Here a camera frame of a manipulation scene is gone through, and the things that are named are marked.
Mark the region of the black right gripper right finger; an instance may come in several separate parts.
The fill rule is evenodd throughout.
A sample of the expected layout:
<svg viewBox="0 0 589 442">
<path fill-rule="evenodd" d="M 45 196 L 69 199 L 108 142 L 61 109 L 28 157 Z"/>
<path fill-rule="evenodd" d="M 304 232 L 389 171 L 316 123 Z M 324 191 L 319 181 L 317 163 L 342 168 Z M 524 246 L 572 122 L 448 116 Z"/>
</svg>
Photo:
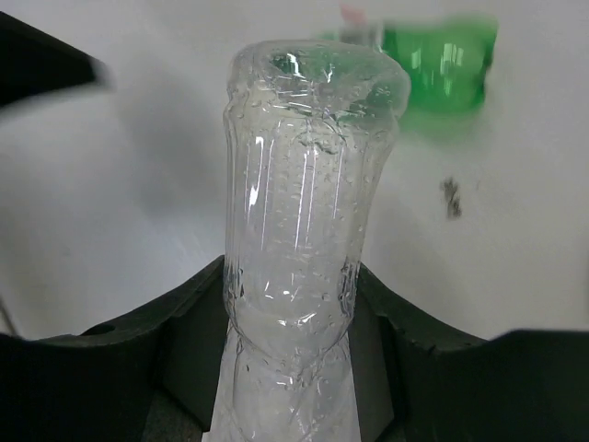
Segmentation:
<svg viewBox="0 0 589 442">
<path fill-rule="evenodd" d="M 358 275 L 348 330 L 363 441 L 584 441 L 588 335 L 484 340 Z"/>
</svg>

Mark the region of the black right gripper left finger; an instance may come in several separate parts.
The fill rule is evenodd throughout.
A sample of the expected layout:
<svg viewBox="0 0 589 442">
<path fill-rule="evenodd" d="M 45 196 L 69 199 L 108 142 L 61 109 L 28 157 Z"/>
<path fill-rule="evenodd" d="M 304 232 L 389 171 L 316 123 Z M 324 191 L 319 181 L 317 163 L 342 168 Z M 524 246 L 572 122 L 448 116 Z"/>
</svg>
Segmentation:
<svg viewBox="0 0 589 442">
<path fill-rule="evenodd" d="M 5 441 L 198 441 L 212 423 L 228 317 L 222 258 L 79 335 L 1 337 Z"/>
</svg>

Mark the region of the long clear plastic bottle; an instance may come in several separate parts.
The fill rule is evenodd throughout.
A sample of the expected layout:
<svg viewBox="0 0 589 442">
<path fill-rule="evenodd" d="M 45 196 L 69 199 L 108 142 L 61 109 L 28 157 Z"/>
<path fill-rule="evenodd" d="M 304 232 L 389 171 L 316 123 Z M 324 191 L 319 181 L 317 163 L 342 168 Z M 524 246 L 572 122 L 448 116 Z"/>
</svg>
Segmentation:
<svg viewBox="0 0 589 442">
<path fill-rule="evenodd" d="M 235 56 L 210 440 L 347 439 L 365 230 L 409 93 L 400 65 L 365 46 L 263 41 Z"/>
</svg>

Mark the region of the green plastic bottle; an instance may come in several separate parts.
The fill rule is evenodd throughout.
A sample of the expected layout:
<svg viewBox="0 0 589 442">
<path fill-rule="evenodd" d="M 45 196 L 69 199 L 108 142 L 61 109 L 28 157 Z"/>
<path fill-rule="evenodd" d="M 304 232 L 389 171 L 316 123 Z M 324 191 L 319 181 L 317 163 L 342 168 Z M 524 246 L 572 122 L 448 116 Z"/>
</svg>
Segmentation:
<svg viewBox="0 0 589 442">
<path fill-rule="evenodd" d="M 485 14 L 346 24 L 322 40 L 362 45 L 397 61 L 411 82 L 401 129 L 437 141 L 467 137 L 486 98 L 499 24 Z"/>
</svg>

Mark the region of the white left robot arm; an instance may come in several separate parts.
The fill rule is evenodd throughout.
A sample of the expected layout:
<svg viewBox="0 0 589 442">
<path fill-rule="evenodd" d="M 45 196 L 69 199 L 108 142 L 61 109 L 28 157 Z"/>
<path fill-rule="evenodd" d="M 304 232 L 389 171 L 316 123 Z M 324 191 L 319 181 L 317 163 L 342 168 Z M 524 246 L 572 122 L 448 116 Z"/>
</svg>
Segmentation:
<svg viewBox="0 0 589 442">
<path fill-rule="evenodd" d="M 31 25 L 1 14 L 1 107 L 54 91 L 102 84 L 103 63 Z"/>
</svg>

